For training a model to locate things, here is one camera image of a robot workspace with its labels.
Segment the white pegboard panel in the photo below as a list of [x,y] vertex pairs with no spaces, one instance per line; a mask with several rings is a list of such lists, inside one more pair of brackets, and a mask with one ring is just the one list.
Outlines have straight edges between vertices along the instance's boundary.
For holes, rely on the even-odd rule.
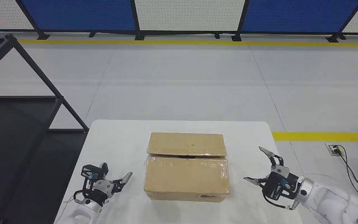
[[135,0],[141,30],[235,31],[244,0]]
[[358,13],[354,15],[343,32],[358,32]]
[[0,30],[8,29],[33,30],[34,28],[15,0],[0,0]]

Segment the yellow floor line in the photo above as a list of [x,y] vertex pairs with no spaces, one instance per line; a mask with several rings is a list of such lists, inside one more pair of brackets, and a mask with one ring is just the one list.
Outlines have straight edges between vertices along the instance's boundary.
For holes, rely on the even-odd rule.
[[277,142],[358,142],[354,132],[273,132]]
[[337,46],[358,47],[358,43],[275,42],[275,41],[205,41],[205,40],[19,40],[21,44],[129,44],[129,45],[255,45],[255,46]]

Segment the rack shelf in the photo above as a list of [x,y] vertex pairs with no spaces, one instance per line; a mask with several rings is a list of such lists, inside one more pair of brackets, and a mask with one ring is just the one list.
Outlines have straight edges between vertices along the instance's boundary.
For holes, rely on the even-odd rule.
[[[54,96],[0,96],[0,223],[53,223],[89,129],[11,34],[0,60],[13,48]],[[82,129],[49,129],[61,105]]]

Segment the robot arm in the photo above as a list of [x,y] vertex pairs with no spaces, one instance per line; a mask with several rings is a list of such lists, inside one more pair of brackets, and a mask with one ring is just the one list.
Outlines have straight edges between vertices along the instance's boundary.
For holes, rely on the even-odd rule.
[[[107,180],[108,166],[104,162],[100,167],[93,165],[86,165],[82,167],[81,176],[84,177],[82,190],[78,190],[73,194],[73,199],[79,205],[72,211],[72,213],[59,220],[59,224],[80,224],[83,223],[76,217],[84,216],[89,221],[88,224],[96,224],[102,207],[108,200],[118,192],[121,192],[123,187],[128,183],[132,177],[132,172],[127,173],[123,178],[118,180]],[[82,193],[84,199],[78,200],[77,194]]]
[[[297,177],[284,166],[283,158],[259,147],[271,161],[269,176],[261,179],[244,178],[262,188],[262,195],[270,204],[294,210],[298,204],[310,210],[322,224],[358,223],[358,198],[341,189],[324,186],[304,177]],[[280,197],[294,200],[291,206],[282,206],[271,200]]]

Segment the box flap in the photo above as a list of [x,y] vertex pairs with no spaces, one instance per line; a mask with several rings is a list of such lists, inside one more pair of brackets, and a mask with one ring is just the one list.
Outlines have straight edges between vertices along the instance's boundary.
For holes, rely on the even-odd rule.
[[146,192],[229,194],[228,161],[148,156]]
[[152,133],[148,153],[181,156],[226,156],[222,134]]

